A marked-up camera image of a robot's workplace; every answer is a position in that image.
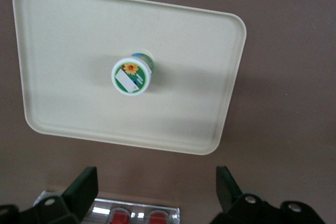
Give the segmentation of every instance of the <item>green label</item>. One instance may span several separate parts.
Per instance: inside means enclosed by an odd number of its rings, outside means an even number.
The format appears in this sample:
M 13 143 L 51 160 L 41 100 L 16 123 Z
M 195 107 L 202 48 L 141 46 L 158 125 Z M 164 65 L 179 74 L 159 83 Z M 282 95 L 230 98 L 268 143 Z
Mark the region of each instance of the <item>green label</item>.
M 114 74 L 114 79 L 118 88 L 126 93 L 137 93 L 146 83 L 145 72 L 134 62 L 120 65 Z

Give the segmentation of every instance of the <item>cream plastic tray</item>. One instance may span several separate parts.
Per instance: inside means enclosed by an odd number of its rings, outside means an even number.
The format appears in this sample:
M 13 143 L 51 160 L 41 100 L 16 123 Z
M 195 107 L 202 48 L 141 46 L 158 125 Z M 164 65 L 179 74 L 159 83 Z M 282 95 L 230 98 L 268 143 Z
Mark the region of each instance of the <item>cream plastic tray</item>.
M 219 145 L 246 28 L 233 14 L 142 0 L 13 0 L 24 111 L 35 131 L 173 152 Z M 147 51 L 149 88 L 111 82 Z

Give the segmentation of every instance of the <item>white label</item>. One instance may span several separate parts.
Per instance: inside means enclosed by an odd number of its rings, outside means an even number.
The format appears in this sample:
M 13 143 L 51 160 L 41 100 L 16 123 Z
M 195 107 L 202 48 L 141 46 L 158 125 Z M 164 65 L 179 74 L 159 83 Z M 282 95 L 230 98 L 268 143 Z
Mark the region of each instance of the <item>white label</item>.
M 116 74 L 116 79 L 129 93 L 133 93 L 134 91 L 139 90 L 138 86 L 135 85 L 134 82 L 121 69 L 119 69 L 118 73 Z

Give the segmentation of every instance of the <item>brown background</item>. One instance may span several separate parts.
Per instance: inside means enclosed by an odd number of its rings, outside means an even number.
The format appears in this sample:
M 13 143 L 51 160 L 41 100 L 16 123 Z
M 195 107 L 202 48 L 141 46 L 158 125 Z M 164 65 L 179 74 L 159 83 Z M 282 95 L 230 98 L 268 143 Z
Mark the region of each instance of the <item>brown background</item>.
M 88 165 L 101 197 L 220 212 L 215 167 L 270 204 L 294 199 L 336 223 L 336 0 L 150 0 L 240 16 L 247 41 L 219 148 L 206 156 L 41 135 L 24 119 L 12 0 L 0 0 L 0 204 L 23 210 Z

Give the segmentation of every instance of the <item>sunflower label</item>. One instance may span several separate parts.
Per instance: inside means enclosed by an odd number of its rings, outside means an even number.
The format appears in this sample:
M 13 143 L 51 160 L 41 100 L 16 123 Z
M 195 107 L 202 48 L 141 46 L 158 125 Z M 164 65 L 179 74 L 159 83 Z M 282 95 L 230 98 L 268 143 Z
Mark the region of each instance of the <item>sunflower label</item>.
M 120 65 L 114 77 L 118 88 L 127 93 L 139 92 L 146 80 L 144 70 L 134 62 Z
M 135 53 L 114 65 L 111 78 L 120 93 L 138 95 L 149 86 L 153 70 L 154 62 L 148 55 Z

